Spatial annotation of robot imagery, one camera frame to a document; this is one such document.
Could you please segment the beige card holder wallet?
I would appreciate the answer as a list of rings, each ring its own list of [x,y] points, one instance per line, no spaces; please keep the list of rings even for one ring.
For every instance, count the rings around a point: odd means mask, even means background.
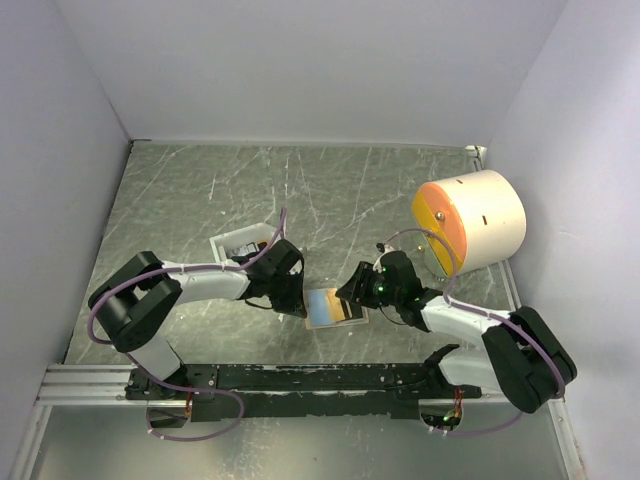
[[[306,329],[328,329],[367,324],[367,312],[359,305],[336,296],[336,288],[313,289],[304,293]]]

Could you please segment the white card tray box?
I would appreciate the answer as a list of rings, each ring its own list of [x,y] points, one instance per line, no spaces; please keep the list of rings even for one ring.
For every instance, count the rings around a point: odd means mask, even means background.
[[[275,227],[266,223],[256,223],[228,233],[210,237],[209,242],[215,261],[224,263],[233,258],[227,257],[226,251],[228,249],[249,242],[266,241],[268,243],[275,233]]]

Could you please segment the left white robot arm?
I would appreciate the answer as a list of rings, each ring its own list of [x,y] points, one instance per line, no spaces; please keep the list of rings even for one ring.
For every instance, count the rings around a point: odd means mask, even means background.
[[[286,239],[210,264],[179,265],[143,251],[93,292],[88,322],[97,321],[106,342],[145,371],[155,392],[173,399],[191,386],[187,367],[159,333],[174,307],[265,297],[273,311],[304,318],[303,283],[303,254]]]

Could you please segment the black VIP card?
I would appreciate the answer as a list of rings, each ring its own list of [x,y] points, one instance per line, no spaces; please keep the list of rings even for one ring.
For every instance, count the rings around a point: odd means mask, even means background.
[[[363,309],[360,305],[345,300],[341,300],[340,304],[345,320],[357,320],[363,319],[365,317]]]

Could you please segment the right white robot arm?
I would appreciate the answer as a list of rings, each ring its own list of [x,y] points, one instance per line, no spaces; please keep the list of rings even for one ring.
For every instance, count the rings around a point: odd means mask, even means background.
[[[425,388],[435,397],[471,385],[500,391],[518,410],[531,414],[561,397],[562,388],[578,374],[535,309],[484,310],[424,287],[403,251],[387,252],[374,264],[361,261],[336,296],[369,309],[392,307],[410,327],[473,346],[445,349],[425,372]]]

